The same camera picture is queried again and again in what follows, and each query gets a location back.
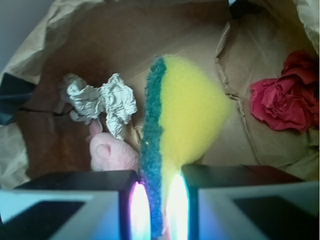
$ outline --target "pink object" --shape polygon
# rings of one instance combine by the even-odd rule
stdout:
[[[102,132],[97,120],[89,125],[91,136],[90,154],[93,171],[135,170],[138,171],[139,154],[124,141]]]
[[[304,132],[319,126],[319,64],[304,50],[287,57],[281,77],[263,79],[250,88],[252,114],[271,129]]]

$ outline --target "crumpled red fabric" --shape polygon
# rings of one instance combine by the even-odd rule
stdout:
[[[291,53],[281,77],[250,85],[251,113],[273,130],[319,127],[319,64],[304,50]]]

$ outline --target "crumpled brown paper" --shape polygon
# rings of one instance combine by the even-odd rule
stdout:
[[[251,80],[266,75],[276,77],[290,50],[303,45],[315,55],[313,46],[317,46],[315,36],[319,35],[319,25],[312,20],[313,14],[308,14],[310,7],[305,3],[310,0],[294,0],[298,3],[298,14],[292,0],[285,0],[285,5],[290,5],[289,8],[282,6],[286,9],[284,19],[290,20],[286,24],[274,21],[274,18],[281,19],[280,3],[252,1],[260,3],[271,14],[246,16],[225,29],[231,19],[227,0],[55,1],[2,71],[2,74],[7,72],[38,84],[30,101],[23,106],[34,112],[21,112],[18,120],[30,161],[28,174],[36,177],[54,171],[88,170],[90,156],[83,142],[87,126],[68,119],[72,106],[61,101],[59,95],[59,85],[68,73],[80,76],[95,87],[105,83],[113,73],[121,74],[125,84],[134,90],[138,106],[123,135],[138,151],[144,123],[145,77],[156,55],[168,53],[189,58],[213,80],[219,81],[220,76],[226,93],[236,99],[250,95],[247,89]],[[257,150],[242,123],[244,118],[237,111],[236,101],[233,105],[233,113],[220,137],[204,156],[205,164],[258,164]],[[35,129],[35,123],[39,124],[39,130]],[[39,138],[33,136],[34,129],[40,134]],[[77,140],[74,138],[75,142],[71,142],[74,133],[78,133]],[[41,145],[44,153],[35,149],[41,144],[40,140],[46,143]],[[78,153],[63,151],[63,144],[67,150]],[[78,162],[75,159],[81,153],[84,154]],[[281,154],[288,154],[285,159],[290,159],[290,149]],[[299,159],[295,163],[301,166]],[[309,169],[307,162],[305,164],[304,173]],[[277,166],[297,176],[301,173],[292,161]]]
[[[315,166],[319,166],[319,149],[310,136],[319,138],[319,130],[310,128],[305,133],[271,130],[252,116],[249,87],[261,79],[279,77],[284,60],[293,51],[305,49],[316,57],[315,44],[308,39],[291,1],[281,1],[282,9],[288,9],[283,14],[279,2],[252,2],[270,12],[248,14],[227,23],[215,58],[224,90],[231,98],[238,99],[246,132],[260,164],[280,168],[303,179],[310,179],[310,176],[318,179],[319,167]]]
[[[139,150],[145,76],[154,57],[164,53],[190,57],[217,79],[212,56],[229,19],[226,0],[57,0],[4,70],[37,84],[23,106],[30,112],[18,114],[30,162],[28,175],[90,170],[86,168],[89,148],[84,145],[88,126],[67,120],[72,106],[60,99],[59,86],[66,74],[74,73],[95,87],[113,73],[121,74],[134,90],[138,105],[122,133]],[[71,142],[73,131],[82,134]]]

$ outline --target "brown surface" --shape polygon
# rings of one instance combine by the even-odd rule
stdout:
[[[20,111],[17,123],[27,148],[30,178],[91,170],[89,145],[85,141],[89,131],[82,122],[74,122],[68,115]]]

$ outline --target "sponge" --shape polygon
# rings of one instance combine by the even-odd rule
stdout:
[[[231,101],[196,65],[165,55],[146,84],[140,174],[149,198],[152,237],[162,235],[170,183],[182,165],[198,160],[218,136]]]

